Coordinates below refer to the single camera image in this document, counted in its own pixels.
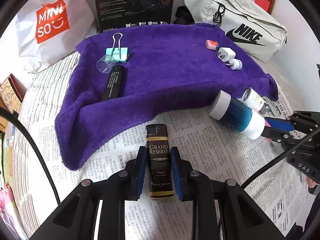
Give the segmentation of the right hand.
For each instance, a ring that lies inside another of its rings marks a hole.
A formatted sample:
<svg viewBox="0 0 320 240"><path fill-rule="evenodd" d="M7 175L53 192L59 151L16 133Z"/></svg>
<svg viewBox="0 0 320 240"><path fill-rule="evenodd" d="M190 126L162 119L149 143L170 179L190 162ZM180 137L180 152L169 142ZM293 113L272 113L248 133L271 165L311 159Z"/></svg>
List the right hand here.
<svg viewBox="0 0 320 240"><path fill-rule="evenodd" d="M317 196L319 194L319 191L320 191L319 183L315 182L314 180L312 180L309 177L306 178L306 182L307 182L307 185L308 185L309 193Z"/></svg>

